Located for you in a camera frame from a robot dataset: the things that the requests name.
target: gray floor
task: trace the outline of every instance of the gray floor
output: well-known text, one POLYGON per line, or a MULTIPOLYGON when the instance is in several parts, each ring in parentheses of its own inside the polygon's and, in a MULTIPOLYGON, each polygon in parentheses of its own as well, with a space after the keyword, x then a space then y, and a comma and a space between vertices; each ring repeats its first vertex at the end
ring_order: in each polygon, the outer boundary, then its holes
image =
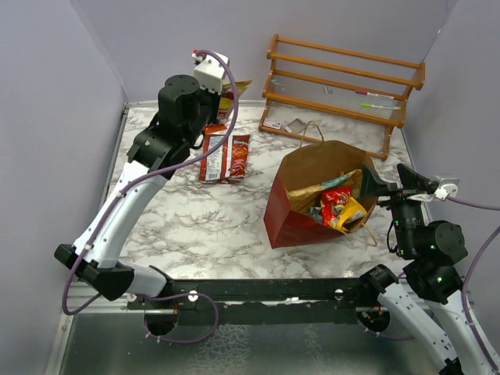
MULTIPOLYGON (((195 337, 206 327, 182 327, 195 337)), ((398 323, 389 331, 404 335, 398 323)), ((221 326, 200 345, 145 338, 142 315, 75 317, 61 375, 437 374, 416 341, 389 341, 358 325, 221 326)))

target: red paper bag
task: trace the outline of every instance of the red paper bag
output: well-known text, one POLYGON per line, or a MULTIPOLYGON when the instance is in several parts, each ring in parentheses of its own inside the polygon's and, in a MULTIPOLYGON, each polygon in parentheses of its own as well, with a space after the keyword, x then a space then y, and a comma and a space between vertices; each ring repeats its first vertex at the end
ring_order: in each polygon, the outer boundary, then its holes
MULTIPOLYGON (((333 180, 361 169, 363 164, 373 167, 370 156, 365 151, 340 141, 305 146, 286 155, 271 187, 264 215, 271 247, 313 244, 345 235, 294 211, 287 191, 333 180)), ((366 209, 367 215, 348 224, 349 233, 359 229, 368 220, 377 204, 377 198, 360 199, 359 203, 366 209)))

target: wall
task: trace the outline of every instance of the wall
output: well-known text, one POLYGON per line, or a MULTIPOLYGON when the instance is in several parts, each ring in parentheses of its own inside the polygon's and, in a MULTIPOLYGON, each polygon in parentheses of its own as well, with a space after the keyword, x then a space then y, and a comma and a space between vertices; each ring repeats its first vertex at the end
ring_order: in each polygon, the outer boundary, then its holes
MULTIPOLYGON (((499 205, 500 2, 459 0, 428 57, 423 90, 409 100, 405 139, 418 171, 460 177, 459 198, 499 205)), ((469 249, 459 264, 466 272, 472 256, 500 224, 499 212, 455 203, 430 207, 435 220, 462 226, 469 249)), ((471 282, 476 314, 500 352, 500 241, 485 253, 471 282)))
POLYGON ((0 4, 0 373, 41 374, 67 270, 98 207, 124 96, 67 0, 0 4))
POLYGON ((423 60, 455 0, 73 0, 120 72, 131 101, 156 99, 166 78, 191 73, 191 52, 230 56, 260 99, 274 33, 339 48, 423 60))

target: bag handle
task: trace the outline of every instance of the bag handle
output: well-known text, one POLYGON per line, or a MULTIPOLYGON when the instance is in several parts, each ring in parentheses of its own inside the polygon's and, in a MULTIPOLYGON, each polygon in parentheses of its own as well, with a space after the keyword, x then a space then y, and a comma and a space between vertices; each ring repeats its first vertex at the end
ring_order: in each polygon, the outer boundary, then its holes
POLYGON ((302 138, 300 140, 300 146, 298 146, 299 148, 302 148, 302 143, 304 143, 305 132, 307 131, 307 128, 311 123, 314 124, 314 126, 318 129, 318 131, 320 132, 321 140, 325 142, 325 137, 323 136, 323 132, 320 129, 320 125, 316 121, 311 120, 305 125, 304 134, 302 135, 302 138))
POLYGON ((358 236, 355 236, 352 233, 345 233, 342 230, 340 230, 339 232, 341 232, 344 236, 347 236, 347 237, 352 238, 353 240, 355 240, 357 242, 361 242, 362 244, 365 244, 366 246, 370 246, 370 247, 376 248, 378 246, 378 241, 375 238, 375 236, 373 235, 373 232, 368 228, 368 226, 366 225, 366 223, 361 223, 361 226, 366 229, 366 231, 368 232, 368 234, 372 238, 372 240, 373 240, 372 244, 370 244, 368 241, 365 241, 365 240, 363 240, 362 238, 360 238, 358 236))

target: marble table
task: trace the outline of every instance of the marble table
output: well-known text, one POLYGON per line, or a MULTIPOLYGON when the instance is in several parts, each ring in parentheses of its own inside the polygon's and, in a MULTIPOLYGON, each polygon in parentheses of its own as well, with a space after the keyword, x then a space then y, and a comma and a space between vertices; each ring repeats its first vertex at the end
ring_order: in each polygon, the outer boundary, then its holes
MULTIPOLYGON (((156 110, 154 106, 129 110, 109 191, 135 135, 149 125, 156 110)), ((203 184, 198 181, 199 164, 178 170, 135 225, 121 260, 156 266, 174 278, 357 277, 379 263, 401 272, 406 262, 390 254, 385 244, 390 213, 379 207, 368 221, 379 243, 376 248, 348 237, 317 245, 270 247, 263 222, 267 198, 280 161, 298 147, 299 140, 259 132, 262 113, 263 104, 243 105, 237 119, 234 133, 251 135, 245 180, 203 184)), ((297 117, 318 121, 326 139, 374 151, 381 148, 383 127, 285 106, 270 113, 270 118, 283 123, 297 117)), ((395 181, 401 162, 409 164, 409 154, 396 129, 389 158, 374 163, 382 178, 395 181)), ((367 238, 363 230, 358 233, 367 238)))

